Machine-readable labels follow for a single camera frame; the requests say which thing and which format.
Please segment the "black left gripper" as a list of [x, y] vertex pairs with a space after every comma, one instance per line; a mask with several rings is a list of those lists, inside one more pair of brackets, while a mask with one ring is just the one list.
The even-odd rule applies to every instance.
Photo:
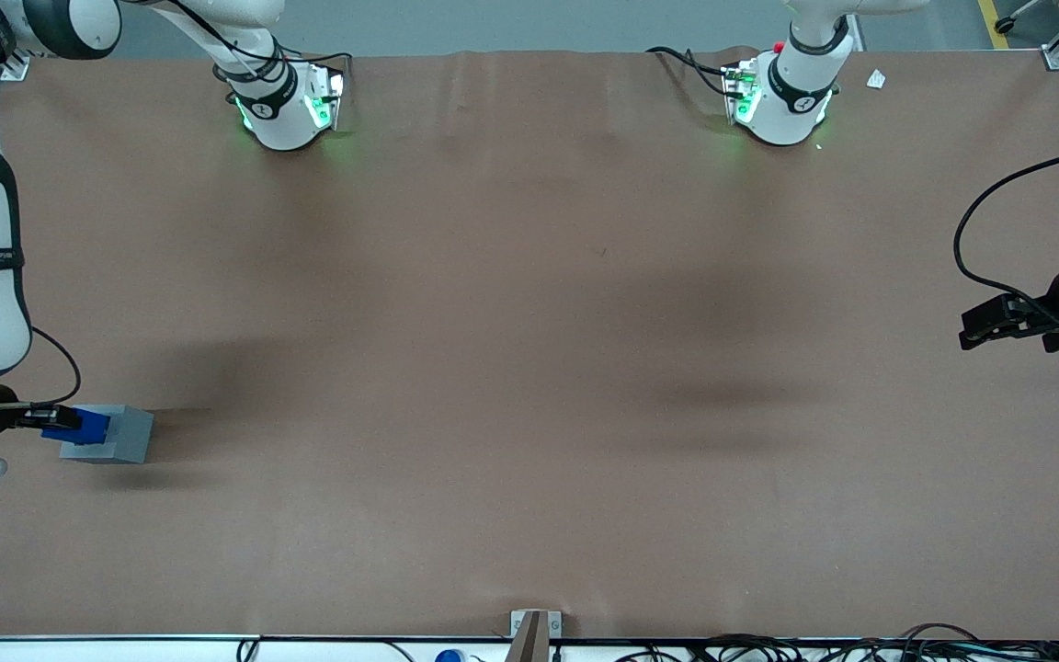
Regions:
[[962, 351], [1035, 336], [1041, 337], [1043, 351], [1059, 351], [1059, 273], [1043, 296], [998, 294], [962, 314]]

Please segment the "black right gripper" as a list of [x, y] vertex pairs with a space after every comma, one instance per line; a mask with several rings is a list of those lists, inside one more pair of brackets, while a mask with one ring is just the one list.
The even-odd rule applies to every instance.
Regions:
[[0, 386], [0, 433], [12, 428], [16, 421], [19, 428], [40, 430], [42, 433], [68, 433], [80, 430], [80, 415], [75, 409], [26, 409], [18, 413], [16, 393], [8, 386]]

